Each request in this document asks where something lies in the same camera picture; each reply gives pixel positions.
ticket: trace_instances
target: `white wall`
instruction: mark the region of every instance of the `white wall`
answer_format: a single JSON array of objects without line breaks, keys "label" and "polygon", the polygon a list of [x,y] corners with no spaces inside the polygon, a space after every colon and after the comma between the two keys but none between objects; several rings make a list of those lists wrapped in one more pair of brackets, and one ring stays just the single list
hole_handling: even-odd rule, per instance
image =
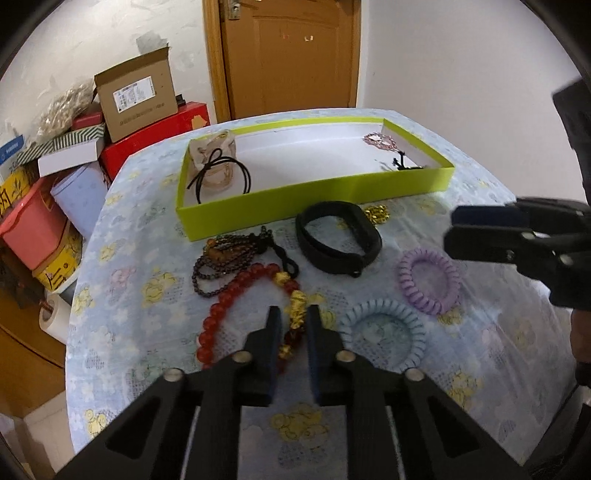
[{"label": "white wall", "polygon": [[52,98],[77,80],[167,41],[175,91],[206,102],[215,122],[201,0],[65,0],[0,80],[0,140],[7,121],[27,132]]},{"label": "white wall", "polygon": [[516,194],[584,199],[551,94],[579,74],[519,0],[362,0],[358,105],[394,109]]}]

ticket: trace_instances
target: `hand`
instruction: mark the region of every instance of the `hand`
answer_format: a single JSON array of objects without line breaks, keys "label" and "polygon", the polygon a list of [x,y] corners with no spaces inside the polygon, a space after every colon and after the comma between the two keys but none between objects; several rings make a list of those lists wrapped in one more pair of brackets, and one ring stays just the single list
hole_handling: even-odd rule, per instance
[{"label": "hand", "polygon": [[591,363],[591,312],[573,310],[570,315],[570,347],[579,362]]}]

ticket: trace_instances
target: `door frame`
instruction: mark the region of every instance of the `door frame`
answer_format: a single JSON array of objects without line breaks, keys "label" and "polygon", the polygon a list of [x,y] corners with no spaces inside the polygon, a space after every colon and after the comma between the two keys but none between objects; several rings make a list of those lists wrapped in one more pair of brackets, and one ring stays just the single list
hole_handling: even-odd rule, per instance
[{"label": "door frame", "polygon": [[[203,26],[207,46],[207,64],[212,82],[213,105],[218,123],[232,119],[230,114],[230,98],[226,81],[226,66],[223,59],[222,26],[220,3],[222,0],[203,0]],[[351,58],[351,90],[349,107],[357,103],[357,87],[359,81],[359,55],[361,52],[361,0],[353,2],[353,37]]]}]

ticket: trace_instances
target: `white tape roll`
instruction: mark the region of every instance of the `white tape roll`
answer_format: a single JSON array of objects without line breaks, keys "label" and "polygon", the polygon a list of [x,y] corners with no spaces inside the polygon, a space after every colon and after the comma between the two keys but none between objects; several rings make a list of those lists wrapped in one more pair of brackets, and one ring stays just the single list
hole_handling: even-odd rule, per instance
[{"label": "white tape roll", "polygon": [[53,307],[53,313],[50,315],[46,309],[41,309],[39,326],[45,333],[65,345],[68,342],[71,307],[55,293],[47,297],[47,303]]}]

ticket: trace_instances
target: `light blue spiral hair tie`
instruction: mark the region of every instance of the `light blue spiral hair tie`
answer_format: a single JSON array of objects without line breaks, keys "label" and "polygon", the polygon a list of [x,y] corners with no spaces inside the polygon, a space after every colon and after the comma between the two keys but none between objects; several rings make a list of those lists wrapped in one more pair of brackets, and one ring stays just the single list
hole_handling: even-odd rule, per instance
[{"label": "light blue spiral hair tie", "polygon": [[383,314],[391,317],[394,321],[406,325],[411,336],[411,347],[407,357],[400,362],[394,372],[402,373],[409,368],[419,366],[426,348],[425,326],[418,318],[416,311],[404,303],[391,299],[369,300],[356,305],[339,319],[339,333],[345,348],[352,349],[353,327],[375,314]]}]

